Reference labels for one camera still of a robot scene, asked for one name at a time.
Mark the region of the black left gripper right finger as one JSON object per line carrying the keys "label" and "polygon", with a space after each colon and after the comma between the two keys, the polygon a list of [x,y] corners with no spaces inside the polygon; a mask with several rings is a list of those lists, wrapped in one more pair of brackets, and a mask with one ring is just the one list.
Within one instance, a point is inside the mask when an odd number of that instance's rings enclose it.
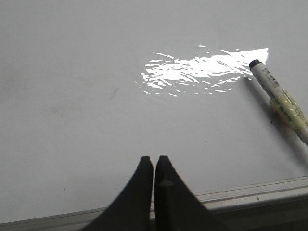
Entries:
{"label": "black left gripper right finger", "polygon": [[160,156],[154,179],[154,212],[158,231],[227,231],[192,194],[167,156]]}

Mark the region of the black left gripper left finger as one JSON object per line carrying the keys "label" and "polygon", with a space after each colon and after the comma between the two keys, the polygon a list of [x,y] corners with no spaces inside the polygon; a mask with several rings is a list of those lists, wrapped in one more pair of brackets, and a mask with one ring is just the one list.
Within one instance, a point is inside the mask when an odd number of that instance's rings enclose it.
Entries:
{"label": "black left gripper left finger", "polygon": [[148,231],[152,201],[153,165],[150,157],[138,166],[117,198],[83,231]]}

